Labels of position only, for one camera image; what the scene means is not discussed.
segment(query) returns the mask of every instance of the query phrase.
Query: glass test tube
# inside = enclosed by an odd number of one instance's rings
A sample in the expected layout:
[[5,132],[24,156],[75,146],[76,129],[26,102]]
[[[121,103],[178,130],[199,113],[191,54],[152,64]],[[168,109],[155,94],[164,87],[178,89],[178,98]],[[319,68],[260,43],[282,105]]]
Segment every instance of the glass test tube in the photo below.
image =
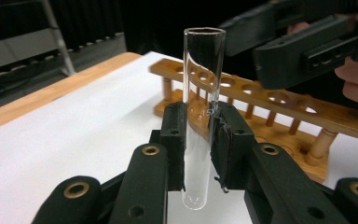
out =
[[185,29],[184,90],[186,106],[185,188],[182,200],[192,210],[207,202],[213,116],[218,100],[226,32],[211,27]]

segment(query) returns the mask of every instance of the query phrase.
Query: black plastic part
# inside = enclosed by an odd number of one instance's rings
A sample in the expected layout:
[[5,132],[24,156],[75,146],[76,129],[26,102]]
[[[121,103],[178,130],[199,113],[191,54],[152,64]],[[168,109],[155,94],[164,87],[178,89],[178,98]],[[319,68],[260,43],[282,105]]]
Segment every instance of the black plastic part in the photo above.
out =
[[334,201],[350,223],[358,223],[358,178],[338,180]]
[[166,223],[167,165],[167,149],[163,145],[137,147],[108,223]]
[[340,0],[337,12],[340,14],[353,14],[358,12],[358,0]]
[[275,37],[273,7],[264,4],[219,25],[226,30],[225,54],[233,56]]
[[98,223],[107,223],[110,214],[115,207],[115,201],[126,172],[121,173],[101,185],[101,201],[103,208],[98,215]]
[[248,162],[273,210],[271,223],[348,223],[283,148],[254,144]]
[[323,74],[341,65],[358,49],[358,38],[336,39],[301,55],[304,74]]
[[245,152],[252,148],[255,135],[235,106],[219,102],[219,109],[211,149],[213,166],[222,188],[245,189]]
[[304,0],[270,1],[274,7],[274,20],[277,29],[286,29],[288,25],[304,21],[302,4]]
[[307,29],[284,35],[254,49],[257,78],[265,89],[286,89],[319,76],[320,70],[307,71],[301,55],[347,33],[348,20],[327,17]]
[[301,2],[302,2],[301,14],[304,16],[303,21],[312,22],[338,13],[341,10],[341,3],[343,1],[342,0],[328,0],[328,1],[301,0]]
[[168,191],[180,191],[184,188],[185,120],[186,110],[182,102],[165,107],[159,141],[168,150],[170,177]]
[[253,224],[269,224],[273,211],[264,197],[245,191],[244,200]]
[[[69,189],[67,192],[74,198],[64,195],[66,189]],[[100,195],[100,183],[95,178],[88,176],[69,178],[51,192],[39,208],[33,224],[97,223],[102,208]]]
[[149,143],[160,143],[160,130],[152,130],[152,133],[150,134]]

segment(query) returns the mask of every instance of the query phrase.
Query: white tabletop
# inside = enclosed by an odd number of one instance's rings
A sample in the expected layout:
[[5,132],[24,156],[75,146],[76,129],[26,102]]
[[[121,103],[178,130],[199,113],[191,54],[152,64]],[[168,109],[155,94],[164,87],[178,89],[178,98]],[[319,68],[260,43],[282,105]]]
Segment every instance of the white tabletop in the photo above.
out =
[[[162,99],[162,82],[148,67],[162,58],[172,59],[150,52],[0,127],[0,223],[31,223],[67,178],[88,175],[104,183],[127,169],[133,150],[160,129],[162,119],[153,107]],[[173,87],[182,89],[182,83]],[[303,123],[300,130],[318,132]],[[325,185],[333,188],[345,176],[358,177],[358,138],[339,134]],[[191,211],[182,205],[180,192],[169,192],[168,223],[251,223],[243,193],[225,194],[211,178],[207,205]]]

